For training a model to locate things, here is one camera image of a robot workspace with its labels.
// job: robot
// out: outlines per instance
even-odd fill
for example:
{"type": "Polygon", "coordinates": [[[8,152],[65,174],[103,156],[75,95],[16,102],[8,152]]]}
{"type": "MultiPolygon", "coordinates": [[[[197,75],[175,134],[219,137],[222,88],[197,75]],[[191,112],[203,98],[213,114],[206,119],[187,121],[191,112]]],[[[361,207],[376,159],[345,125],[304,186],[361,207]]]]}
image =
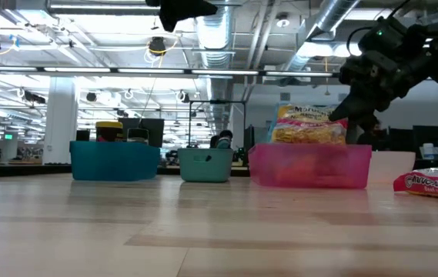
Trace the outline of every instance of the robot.
{"type": "Polygon", "coordinates": [[[406,28],[393,17],[396,10],[377,20],[359,42],[362,55],[350,56],[340,69],[339,81],[350,85],[350,93],[331,114],[331,121],[349,118],[368,128],[376,122],[374,111],[387,110],[391,101],[404,98],[428,78],[438,83],[438,23],[406,28]]]}

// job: snack bag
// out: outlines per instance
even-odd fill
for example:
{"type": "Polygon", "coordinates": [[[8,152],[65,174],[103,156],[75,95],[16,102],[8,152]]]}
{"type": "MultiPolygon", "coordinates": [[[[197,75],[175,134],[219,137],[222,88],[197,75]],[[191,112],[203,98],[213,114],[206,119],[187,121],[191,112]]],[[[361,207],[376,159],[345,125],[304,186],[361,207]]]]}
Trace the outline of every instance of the snack bag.
{"type": "Polygon", "coordinates": [[[328,116],[334,107],[282,105],[272,123],[271,142],[329,143],[345,145],[348,122],[331,122],[328,116]]]}
{"type": "Polygon", "coordinates": [[[438,168],[414,170],[393,183],[395,192],[438,197],[438,168]]]}

